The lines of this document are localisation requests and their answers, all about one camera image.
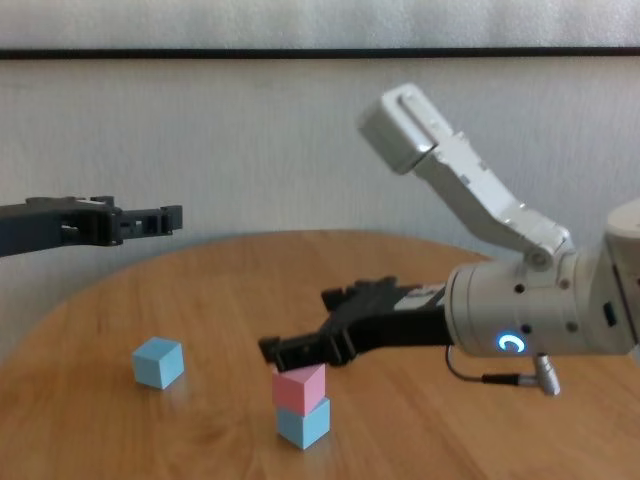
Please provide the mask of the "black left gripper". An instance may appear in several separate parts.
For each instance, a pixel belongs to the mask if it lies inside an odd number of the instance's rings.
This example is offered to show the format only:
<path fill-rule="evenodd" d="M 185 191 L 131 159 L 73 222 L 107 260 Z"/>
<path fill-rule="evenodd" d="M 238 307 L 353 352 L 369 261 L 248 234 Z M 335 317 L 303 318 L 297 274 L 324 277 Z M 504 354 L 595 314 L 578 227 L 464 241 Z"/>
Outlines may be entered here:
<path fill-rule="evenodd" d="M 113 196 L 32 197 L 1 207 L 3 257 L 67 246 L 111 247 L 123 238 L 172 235 L 183 228 L 183 207 L 125 210 Z"/>

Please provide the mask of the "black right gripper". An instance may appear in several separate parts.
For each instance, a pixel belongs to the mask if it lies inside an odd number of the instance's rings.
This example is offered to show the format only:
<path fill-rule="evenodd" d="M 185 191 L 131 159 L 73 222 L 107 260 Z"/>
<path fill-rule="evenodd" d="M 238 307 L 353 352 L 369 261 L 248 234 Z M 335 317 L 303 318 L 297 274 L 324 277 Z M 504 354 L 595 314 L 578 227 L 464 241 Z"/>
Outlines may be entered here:
<path fill-rule="evenodd" d="M 279 373 L 327 363 L 345 366 L 380 348 L 453 344 L 445 318 L 445 286 L 398 285 L 395 276 L 359 279 L 321 292 L 329 317 L 319 332 L 267 336 L 258 348 Z"/>

